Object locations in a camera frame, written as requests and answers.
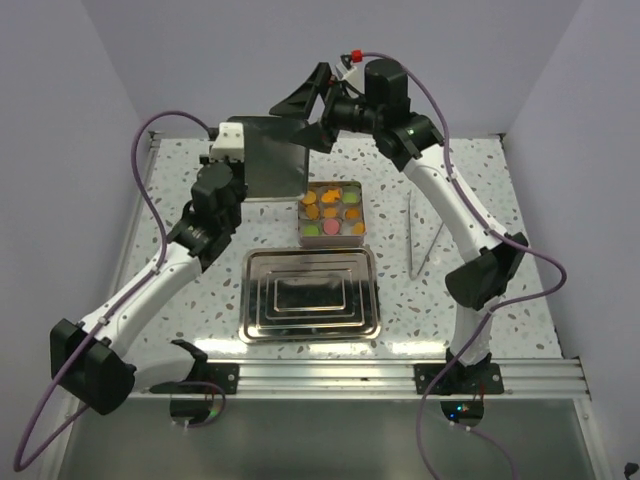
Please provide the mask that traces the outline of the metal tongs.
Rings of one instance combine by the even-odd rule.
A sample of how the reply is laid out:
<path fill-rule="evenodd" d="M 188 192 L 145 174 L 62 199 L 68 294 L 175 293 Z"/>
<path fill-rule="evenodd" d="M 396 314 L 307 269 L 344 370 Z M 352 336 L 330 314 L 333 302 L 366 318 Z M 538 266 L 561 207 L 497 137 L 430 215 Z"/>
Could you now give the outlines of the metal tongs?
<path fill-rule="evenodd" d="M 409 190 L 406 203 L 407 273 L 416 281 L 431 263 L 444 223 L 416 187 Z"/>

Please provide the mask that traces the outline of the green round cookie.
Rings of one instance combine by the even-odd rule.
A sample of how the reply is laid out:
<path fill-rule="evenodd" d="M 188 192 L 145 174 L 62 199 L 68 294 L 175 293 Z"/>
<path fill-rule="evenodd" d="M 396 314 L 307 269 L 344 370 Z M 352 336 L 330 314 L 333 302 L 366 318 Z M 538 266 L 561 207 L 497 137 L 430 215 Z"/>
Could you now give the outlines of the green round cookie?
<path fill-rule="evenodd" d="M 344 204 L 357 204 L 360 202 L 360 195 L 355 191 L 345 191 L 342 201 Z"/>
<path fill-rule="evenodd" d="M 319 236 L 321 234 L 320 228 L 317 225 L 307 225 L 302 231 L 303 236 Z"/>

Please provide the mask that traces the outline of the orange round biscuit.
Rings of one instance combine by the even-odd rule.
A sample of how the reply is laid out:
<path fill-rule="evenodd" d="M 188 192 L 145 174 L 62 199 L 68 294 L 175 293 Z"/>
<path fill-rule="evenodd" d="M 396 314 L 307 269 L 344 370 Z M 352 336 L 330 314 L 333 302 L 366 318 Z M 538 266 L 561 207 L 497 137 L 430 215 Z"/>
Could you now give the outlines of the orange round biscuit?
<path fill-rule="evenodd" d="M 357 220 L 361 217 L 361 212 L 358 208 L 349 208 L 345 211 L 345 218 L 347 220 Z"/>
<path fill-rule="evenodd" d="M 353 235 L 364 235 L 366 233 L 366 226 L 363 222 L 356 223 L 352 228 Z"/>
<path fill-rule="evenodd" d="M 315 204 L 316 201 L 317 201 L 316 193 L 314 191 L 309 190 L 301 200 L 301 203 L 304 205 L 312 205 L 312 204 Z"/>

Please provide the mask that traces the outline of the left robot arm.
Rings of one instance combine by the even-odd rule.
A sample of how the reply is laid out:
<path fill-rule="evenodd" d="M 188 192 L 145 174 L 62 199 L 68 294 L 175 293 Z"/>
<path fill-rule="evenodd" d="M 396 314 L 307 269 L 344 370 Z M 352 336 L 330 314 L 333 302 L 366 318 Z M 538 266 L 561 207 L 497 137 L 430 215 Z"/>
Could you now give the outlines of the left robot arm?
<path fill-rule="evenodd" d="M 210 154 L 181 218 L 152 260 L 97 310 L 52 328 L 53 380 L 101 415 L 120 407 L 136 380 L 135 366 L 125 360 L 129 348 L 159 310 L 229 246 L 246 197 L 243 154 Z"/>

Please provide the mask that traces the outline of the orange flower cookie bottom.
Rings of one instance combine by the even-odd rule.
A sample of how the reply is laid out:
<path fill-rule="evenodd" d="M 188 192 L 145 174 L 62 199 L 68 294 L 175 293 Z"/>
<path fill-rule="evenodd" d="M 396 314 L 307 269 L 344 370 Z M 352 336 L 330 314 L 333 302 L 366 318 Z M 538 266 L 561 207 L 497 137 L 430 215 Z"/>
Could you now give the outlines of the orange flower cookie bottom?
<path fill-rule="evenodd" d="M 318 220 L 320 218 L 320 210 L 316 204 L 310 204 L 305 206 L 305 214 L 309 220 Z"/>

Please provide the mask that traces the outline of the orange round biscuit bottom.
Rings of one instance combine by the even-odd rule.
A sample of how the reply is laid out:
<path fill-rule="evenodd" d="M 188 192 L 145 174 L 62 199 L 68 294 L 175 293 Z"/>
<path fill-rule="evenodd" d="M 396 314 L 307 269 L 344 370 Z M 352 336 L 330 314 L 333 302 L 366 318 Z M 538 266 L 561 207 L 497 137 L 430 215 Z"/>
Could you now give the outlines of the orange round biscuit bottom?
<path fill-rule="evenodd" d="M 347 220 L 357 220 L 361 217 L 361 212 L 358 208 L 349 208 L 345 211 L 345 218 Z"/>

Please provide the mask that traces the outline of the orange fish cookie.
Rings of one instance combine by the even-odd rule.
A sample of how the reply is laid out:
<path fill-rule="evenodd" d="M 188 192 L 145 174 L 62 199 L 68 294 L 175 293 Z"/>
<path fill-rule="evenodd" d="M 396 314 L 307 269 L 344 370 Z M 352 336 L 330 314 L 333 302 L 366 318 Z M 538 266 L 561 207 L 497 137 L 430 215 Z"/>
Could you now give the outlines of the orange fish cookie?
<path fill-rule="evenodd" d="M 323 204 L 335 204 L 342 198 L 342 191 L 340 189 L 328 189 L 321 196 L 320 201 Z"/>

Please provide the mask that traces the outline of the silver tin lid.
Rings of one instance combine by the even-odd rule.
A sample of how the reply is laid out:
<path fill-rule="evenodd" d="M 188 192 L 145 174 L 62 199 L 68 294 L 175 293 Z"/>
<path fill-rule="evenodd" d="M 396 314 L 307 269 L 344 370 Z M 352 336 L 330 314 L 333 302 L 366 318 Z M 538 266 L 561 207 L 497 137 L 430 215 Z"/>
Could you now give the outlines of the silver tin lid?
<path fill-rule="evenodd" d="M 291 142 L 306 120 L 235 115 L 244 131 L 246 202 L 301 200 L 308 190 L 309 150 Z"/>

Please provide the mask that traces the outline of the pink round cookie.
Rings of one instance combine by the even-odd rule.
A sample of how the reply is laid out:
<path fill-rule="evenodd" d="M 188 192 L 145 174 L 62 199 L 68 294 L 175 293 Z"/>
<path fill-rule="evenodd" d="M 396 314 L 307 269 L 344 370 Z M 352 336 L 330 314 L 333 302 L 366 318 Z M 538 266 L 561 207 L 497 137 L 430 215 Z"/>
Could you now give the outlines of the pink round cookie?
<path fill-rule="evenodd" d="M 341 223 L 335 218 L 326 219 L 323 222 L 323 232 L 328 236 L 338 235 L 341 231 Z"/>

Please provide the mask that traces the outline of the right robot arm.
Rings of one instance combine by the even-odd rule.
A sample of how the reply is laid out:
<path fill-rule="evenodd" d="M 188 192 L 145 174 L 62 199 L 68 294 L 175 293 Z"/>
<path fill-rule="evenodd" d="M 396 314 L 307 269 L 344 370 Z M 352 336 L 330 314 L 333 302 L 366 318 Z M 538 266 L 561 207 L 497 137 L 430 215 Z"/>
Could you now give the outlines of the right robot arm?
<path fill-rule="evenodd" d="M 292 143 L 330 153 L 340 132 L 368 134 L 379 153 L 426 196 L 463 261 L 445 277 L 456 303 L 456 321 L 447 364 L 435 380 L 468 392 L 491 365 L 492 310 L 515 276 L 528 242 L 523 234 L 511 234 L 495 222 L 448 159 L 441 129 L 428 116 L 412 111 L 406 68 L 379 54 L 354 52 L 343 59 L 349 68 L 360 61 L 366 63 L 362 87 L 320 62 L 269 113 L 307 120 L 315 102 L 322 101 L 320 117 L 297 131 Z"/>

